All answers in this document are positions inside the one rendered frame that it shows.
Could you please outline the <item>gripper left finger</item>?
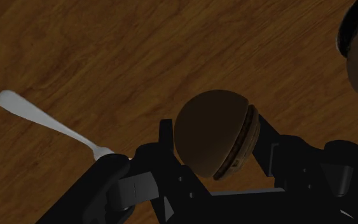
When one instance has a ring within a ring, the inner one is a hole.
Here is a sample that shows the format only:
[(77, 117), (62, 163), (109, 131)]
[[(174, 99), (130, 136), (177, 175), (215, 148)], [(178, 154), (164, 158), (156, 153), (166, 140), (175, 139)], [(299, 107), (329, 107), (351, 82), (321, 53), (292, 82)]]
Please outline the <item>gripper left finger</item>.
[(99, 158), (36, 224), (124, 224), (135, 206), (152, 203), (159, 224), (204, 224), (210, 193), (173, 152), (172, 120), (160, 121), (159, 140)]

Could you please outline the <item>brown burger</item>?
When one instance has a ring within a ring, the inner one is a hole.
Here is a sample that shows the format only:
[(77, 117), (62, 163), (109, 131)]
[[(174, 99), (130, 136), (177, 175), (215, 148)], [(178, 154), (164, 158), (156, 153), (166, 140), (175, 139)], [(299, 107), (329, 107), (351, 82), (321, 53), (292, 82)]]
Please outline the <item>brown burger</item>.
[(242, 95), (210, 90), (189, 100), (174, 125), (183, 163), (203, 177), (221, 180), (237, 172), (254, 150), (259, 113)]

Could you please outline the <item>silver fork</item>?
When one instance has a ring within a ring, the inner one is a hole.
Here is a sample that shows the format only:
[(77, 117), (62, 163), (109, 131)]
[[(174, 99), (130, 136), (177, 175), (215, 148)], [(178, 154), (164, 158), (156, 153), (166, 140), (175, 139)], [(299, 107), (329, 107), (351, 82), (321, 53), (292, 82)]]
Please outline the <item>silver fork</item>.
[(98, 160), (107, 154), (114, 154), (114, 151), (96, 145), (91, 140), (60, 123), (58, 120), (54, 119), (54, 117), (45, 113), (42, 109), (39, 109), (33, 103), (12, 90), (2, 90), (0, 92), (0, 107), (14, 115), (49, 129), (56, 130), (57, 132), (83, 143), (91, 149), (94, 160)]

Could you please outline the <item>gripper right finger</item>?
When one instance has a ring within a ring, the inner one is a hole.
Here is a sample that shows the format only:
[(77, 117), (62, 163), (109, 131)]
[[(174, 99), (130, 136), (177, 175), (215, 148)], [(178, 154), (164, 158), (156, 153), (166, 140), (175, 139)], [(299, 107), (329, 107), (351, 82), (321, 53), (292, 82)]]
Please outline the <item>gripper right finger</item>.
[(258, 120), (252, 154), (275, 186), (312, 196), (358, 223), (358, 144), (334, 140), (318, 149), (298, 136), (279, 134), (262, 116)]

